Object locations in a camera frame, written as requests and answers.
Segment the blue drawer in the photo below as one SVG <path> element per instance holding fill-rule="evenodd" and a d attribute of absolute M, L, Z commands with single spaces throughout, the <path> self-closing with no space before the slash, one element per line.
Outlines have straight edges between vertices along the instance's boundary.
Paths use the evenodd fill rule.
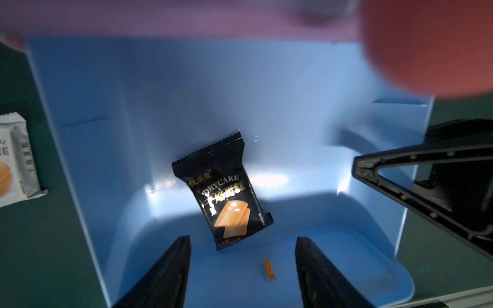
<path fill-rule="evenodd" d="M 356 156 L 423 141 L 433 100 L 384 82 L 357 43 L 27 39 L 107 305 L 178 236 L 186 307 L 301 307 L 307 236 L 374 305 L 410 300 L 406 209 L 352 177 Z M 222 251 L 172 162 L 239 132 L 270 227 Z"/>

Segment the purple top drawer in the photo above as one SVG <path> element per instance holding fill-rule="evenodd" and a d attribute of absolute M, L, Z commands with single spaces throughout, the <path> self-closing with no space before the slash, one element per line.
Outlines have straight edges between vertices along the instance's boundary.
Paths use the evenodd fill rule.
<path fill-rule="evenodd" d="M 1 33 L 359 42 L 402 89 L 492 91 L 491 1 L 2 1 Z"/>

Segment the black drycake packet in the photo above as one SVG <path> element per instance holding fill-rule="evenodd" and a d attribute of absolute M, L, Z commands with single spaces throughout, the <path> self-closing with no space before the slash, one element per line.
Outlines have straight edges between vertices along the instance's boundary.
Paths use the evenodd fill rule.
<path fill-rule="evenodd" d="M 274 224 L 245 171 L 244 149 L 243 137 L 236 132 L 172 163 L 174 175 L 199 204 L 218 251 Z"/>

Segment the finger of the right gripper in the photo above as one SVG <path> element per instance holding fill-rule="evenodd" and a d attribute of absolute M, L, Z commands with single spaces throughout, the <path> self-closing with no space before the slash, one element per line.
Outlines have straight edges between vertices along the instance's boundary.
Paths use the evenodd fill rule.
<path fill-rule="evenodd" d="M 352 175 L 492 258 L 492 120 L 432 126 L 421 145 L 355 157 Z"/>

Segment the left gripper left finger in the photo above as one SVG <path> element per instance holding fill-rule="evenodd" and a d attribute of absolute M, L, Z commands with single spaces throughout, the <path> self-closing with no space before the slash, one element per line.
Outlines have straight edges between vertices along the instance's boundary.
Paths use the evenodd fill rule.
<path fill-rule="evenodd" d="M 180 236 L 114 307 L 183 307 L 190 263 L 190 237 Z"/>

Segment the white cookie packet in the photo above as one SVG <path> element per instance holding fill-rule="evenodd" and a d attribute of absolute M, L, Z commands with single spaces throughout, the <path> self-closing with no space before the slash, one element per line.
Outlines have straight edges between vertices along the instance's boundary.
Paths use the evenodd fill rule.
<path fill-rule="evenodd" d="M 41 189 L 26 120 L 16 112 L 1 116 L 1 206 L 40 198 Z"/>

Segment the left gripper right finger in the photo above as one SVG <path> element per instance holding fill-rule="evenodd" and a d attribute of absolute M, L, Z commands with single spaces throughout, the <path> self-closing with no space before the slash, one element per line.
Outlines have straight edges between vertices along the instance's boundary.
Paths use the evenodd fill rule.
<path fill-rule="evenodd" d="M 298 237 L 295 260 L 304 307 L 373 307 L 308 237 Z"/>

